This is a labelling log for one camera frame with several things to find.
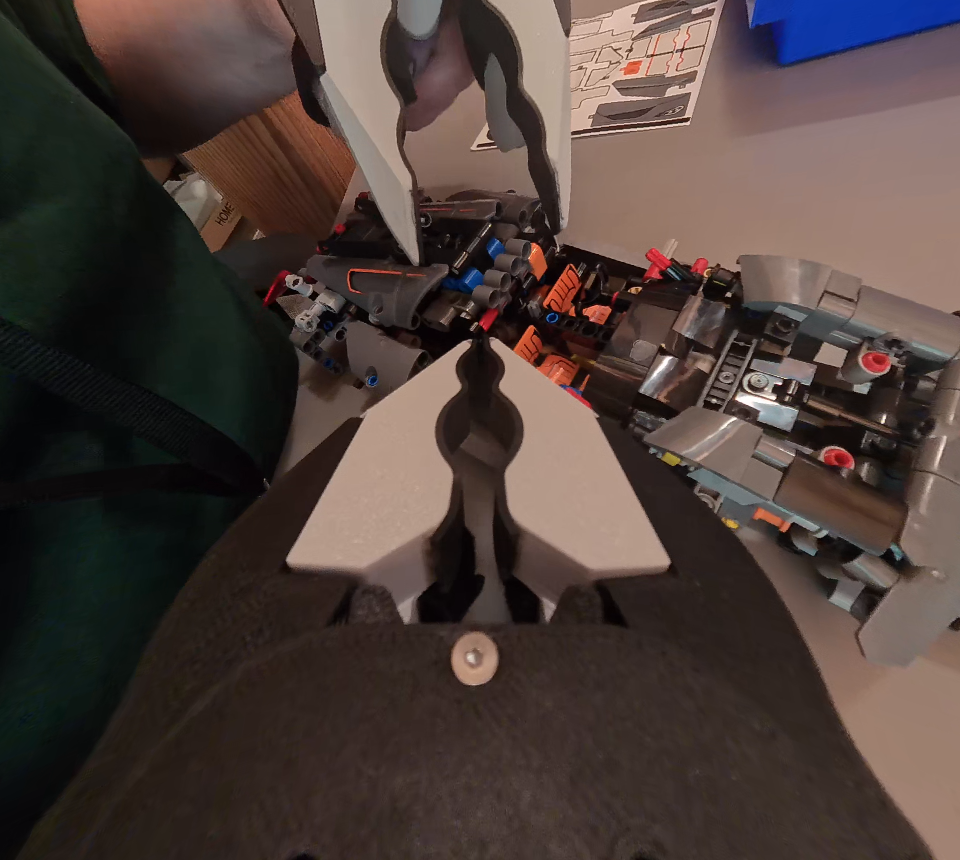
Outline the small cardboard box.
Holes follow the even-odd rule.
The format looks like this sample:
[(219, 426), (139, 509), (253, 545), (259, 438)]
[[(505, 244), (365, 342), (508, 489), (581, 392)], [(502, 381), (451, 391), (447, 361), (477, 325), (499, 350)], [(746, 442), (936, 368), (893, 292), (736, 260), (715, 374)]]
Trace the small cardboard box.
[(211, 209), (198, 232), (209, 251), (215, 253), (244, 231), (244, 222), (245, 218), (238, 208), (223, 199)]

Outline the lego sticker sheet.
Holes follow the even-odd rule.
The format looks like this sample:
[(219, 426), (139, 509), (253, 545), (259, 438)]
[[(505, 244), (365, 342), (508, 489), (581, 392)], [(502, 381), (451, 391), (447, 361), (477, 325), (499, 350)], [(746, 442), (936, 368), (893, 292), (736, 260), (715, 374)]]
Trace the lego sticker sheet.
[(571, 136), (690, 123), (726, 0), (646, 0), (573, 21)]

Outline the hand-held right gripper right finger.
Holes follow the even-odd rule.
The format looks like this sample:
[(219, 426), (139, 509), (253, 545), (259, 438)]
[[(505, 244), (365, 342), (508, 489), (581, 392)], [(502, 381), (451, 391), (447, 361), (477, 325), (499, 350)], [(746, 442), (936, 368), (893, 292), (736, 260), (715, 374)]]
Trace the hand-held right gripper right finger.
[(510, 572), (556, 606), (571, 586), (654, 576), (671, 560), (594, 411), (504, 343), (497, 390), (521, 431), (504, 471)]

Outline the person's left forearm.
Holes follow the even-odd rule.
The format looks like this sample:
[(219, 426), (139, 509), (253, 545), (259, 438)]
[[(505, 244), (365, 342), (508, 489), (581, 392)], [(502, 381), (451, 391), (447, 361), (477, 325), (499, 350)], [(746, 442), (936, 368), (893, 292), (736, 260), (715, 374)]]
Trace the person's left forearm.
[(185, 153), (297, 90), (278, 0), (73, 0), (123, 128), (145, 158)]

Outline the person's left hand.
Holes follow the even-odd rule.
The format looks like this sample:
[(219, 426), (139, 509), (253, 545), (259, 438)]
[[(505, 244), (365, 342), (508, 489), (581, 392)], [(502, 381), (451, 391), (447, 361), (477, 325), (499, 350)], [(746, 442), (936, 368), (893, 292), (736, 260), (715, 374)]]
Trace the person's left hand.
[(411, 44), (416, 60), (415, 100), (405, 108), (405, 127), (419, 132), (445, 113), (474, 83), (459, 20), (448, 16), (430, 41)]

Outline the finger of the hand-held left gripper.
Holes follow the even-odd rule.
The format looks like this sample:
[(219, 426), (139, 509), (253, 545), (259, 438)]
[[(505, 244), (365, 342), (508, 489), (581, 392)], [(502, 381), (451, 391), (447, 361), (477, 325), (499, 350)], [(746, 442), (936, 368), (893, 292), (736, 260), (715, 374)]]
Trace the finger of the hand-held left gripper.
[(485, 95), (487, 133), (500, 151), (526, 150), (558, 234), (570, 212), (570, 0), (461, 0), (459, 22)]
[(422, 259), (414, 172), (401, 140), (403, 105), (386, 66), (395, 0), (313, 0), (323, 57), (319, 85), (368, 190), (413, 265)]

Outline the grey black lego car model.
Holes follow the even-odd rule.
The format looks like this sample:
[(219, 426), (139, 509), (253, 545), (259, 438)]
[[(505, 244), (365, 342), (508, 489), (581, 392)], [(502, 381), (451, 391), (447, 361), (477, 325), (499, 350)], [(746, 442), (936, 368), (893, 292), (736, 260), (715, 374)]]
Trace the grey black lego car model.
[(414, 267), (360, 194), (277, 262), (264, 306), (380, 395), (459, 341), (500, 340), (719, 515), (814, 558), (870, 662), (906, 666), (958, 628), (956, 315), (782, 256), (619, 262), (561, 245), (514, 191), (426, 197), (419, 222)]

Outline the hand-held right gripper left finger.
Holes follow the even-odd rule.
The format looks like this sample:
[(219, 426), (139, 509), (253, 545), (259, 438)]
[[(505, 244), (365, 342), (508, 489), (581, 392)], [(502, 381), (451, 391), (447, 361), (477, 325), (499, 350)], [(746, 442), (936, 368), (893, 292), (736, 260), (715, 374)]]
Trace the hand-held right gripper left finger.
[(459, 542), (444, 539), (463, 511), (452, 459), (471, 432), (459, 343), (370, 408), (286, 556), (297, 573), (341, 575), (386, 588), (407, 623), (423, 593), (459, 569)]

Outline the person's green shirt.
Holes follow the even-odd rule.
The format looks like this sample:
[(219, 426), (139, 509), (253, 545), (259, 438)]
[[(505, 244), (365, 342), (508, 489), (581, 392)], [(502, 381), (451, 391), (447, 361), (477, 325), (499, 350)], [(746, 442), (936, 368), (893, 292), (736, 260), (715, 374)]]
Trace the person's green shirt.
[(276, 469), (297, 363), (126, 133), (73, 0), (2, 0), (2, 858)]

